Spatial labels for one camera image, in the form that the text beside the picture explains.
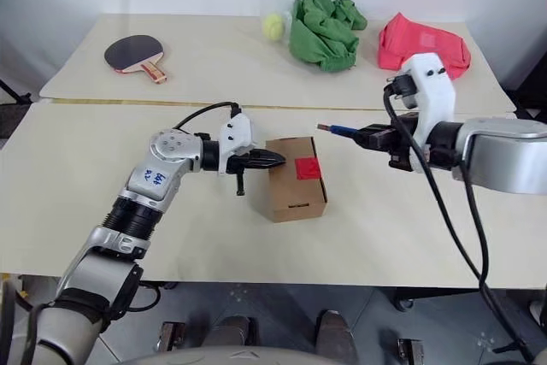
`red bag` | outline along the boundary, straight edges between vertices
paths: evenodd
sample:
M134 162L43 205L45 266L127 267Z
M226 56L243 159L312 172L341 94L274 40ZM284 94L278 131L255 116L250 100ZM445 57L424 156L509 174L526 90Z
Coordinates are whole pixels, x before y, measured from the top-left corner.
M397 13L379 34L378 66L398 70L416 53L435 52L451 79L460 77L471 64L463 39L454 33L409 21Z

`yellow ball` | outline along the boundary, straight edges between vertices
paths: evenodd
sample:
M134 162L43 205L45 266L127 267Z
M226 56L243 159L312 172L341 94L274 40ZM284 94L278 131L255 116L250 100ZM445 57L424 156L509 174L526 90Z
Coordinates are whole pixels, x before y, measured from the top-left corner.
M262 22L262 33L266 38L274 42L281 40L285 31L283 17L277 13L272 13Z

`wire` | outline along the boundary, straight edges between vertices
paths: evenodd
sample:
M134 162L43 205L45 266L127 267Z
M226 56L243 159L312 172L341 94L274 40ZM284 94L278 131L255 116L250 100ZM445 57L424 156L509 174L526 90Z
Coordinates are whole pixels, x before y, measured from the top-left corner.
M2 311L0 312L0 365L8 363L11 339L15 324L15 287L5 280L2 283Z
M31 313L28 316L25 350L23 351L23 357L21 358L21 365L32 365L32 359L34 359L34 351L36 350L36 342L38 339L38 317L42 310L47 307L49 307L47 303L36 305L32 308Z
M138 285L142 286L143 288L149 288L151 290L154 290L156 292L156 299L154 300L153 303L151 303L150 305L146 305L144 307L136 307L136 308L130 307L130 308L127 309L127 312L145 312L145 311L148 311L149 309L153 309L157 304L159 304L160 299L162 299L162 292L160 291L160 287L157 286L156 284L150 284L148 282L140 282Z
M191 115L189 115L188 117L186 117L184 120L180 121L175 127L175 129L177 130L180 130L180 128L186 124L188 121L192 120L192 119L195 119L196 117L198 117L199 115L202 115L203 113L206 113L212 109L218 109L220 107L227 107L227 106L230 106L232 107L232 117L235 116L237 113L240 113L241 112L241 109L239 108L239 104L237 103L234 103L234 102L222 102L222 103L216 103L216 104L211 104L210 106L207 106L207 107L203 107L202 109L199 109L198 111L192 113Z
M454 243L456 244L457 249L460 251L460 254L462 254L463 259L465 260L469 268L471 268L473 275L477 278L477 280L479 280L480 295L485 300L485 303L488 306L488 308L490 308L492 313L496 316L496 319L500 322L505 332L513 339L514 343L512 345L515 348L518 348L518 350L521 352L522 356L527 362L531 363L534 359L532 352L529 350L526 343L519 337L519 335L515 331L515 328L512 326L509 318L503 312L501 304L497 301L496 296L493 294L493 292L490 290L490 288L488 288L488 285L486 284L486 277L488 276L488 268L490 264L489 256L488 256L488 247L486 243L484 228L482 227L479 211L477 209L477 204L475 202L473 187L471 184L471 179L469 177L467 166L465 165L465 163L460 162L460 169L462 170L462 177L464 180L464 184L466 186L466 193L468 196L469 208L471 210L473 221L475 223L477 234L479 236L479 241L480 241L480 248L482 253L481 272L479 272L479 270L475 267L473 261L471 260L471 258L469 257L469 254L467 253L465 247L463 246L462 241L460 241L460 239L458 238L456 230L454 229L454 226L452 225L452 221L450 219L446 206L444 205L444 200L438 189L437 182L435 181L431 168L429 167L429 164L427 163L426 157L424 156L424 153L422 149L420 148L420 146L416 143L416 140L410 133L409 129L397 117L397 114L395 113L395 110L393 109L393 106L391 105L391 101L390 101L391 94L392 93L390 88L386 87L384 89L385 111L390 116L391 121L393 121L397 130L404 136L405 140L410 144L410 147L412 148L413 152L416 154L416 157L418 158L418 161L420 162L420 165L424 171L424 175L427 178L427 182L429 183L429 186L431 187L433 196L435 196L435 200L437 200L439 210L441 212L441 215L443 216L444 223L446 224L450 232L450 236L454 240Z

